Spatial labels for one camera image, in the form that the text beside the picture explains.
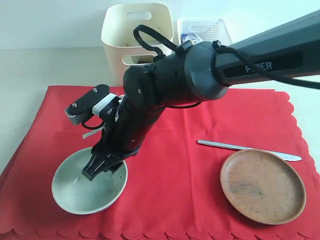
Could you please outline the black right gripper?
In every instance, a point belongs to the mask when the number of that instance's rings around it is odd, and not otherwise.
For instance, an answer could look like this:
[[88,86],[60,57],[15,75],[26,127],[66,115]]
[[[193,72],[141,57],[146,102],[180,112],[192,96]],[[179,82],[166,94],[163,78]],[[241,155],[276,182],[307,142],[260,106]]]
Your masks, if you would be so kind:
[[113,115],[113,123],[101,134],[82,175],[89,181],[102,172],[115,173],[125,159],[135,155],[165,106],[135,106],[125,97]]

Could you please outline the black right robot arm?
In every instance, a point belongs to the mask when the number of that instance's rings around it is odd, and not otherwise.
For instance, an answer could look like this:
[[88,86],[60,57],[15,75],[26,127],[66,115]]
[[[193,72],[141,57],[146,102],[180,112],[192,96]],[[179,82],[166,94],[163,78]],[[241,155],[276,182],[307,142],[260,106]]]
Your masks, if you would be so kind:
[[230,86],[268,80],[320,87],[304,80],[320,72],[319,11],[230,46],[218,41],[175,45],[145,25],[137,26],[133,35],[156,57],[150,64],[129,67],[123,75],[122,102],[102,106],[106,128],[82,169],[90,181],[101,172],[117,171],[135,155],[166,108],[192,108],[221,98]]

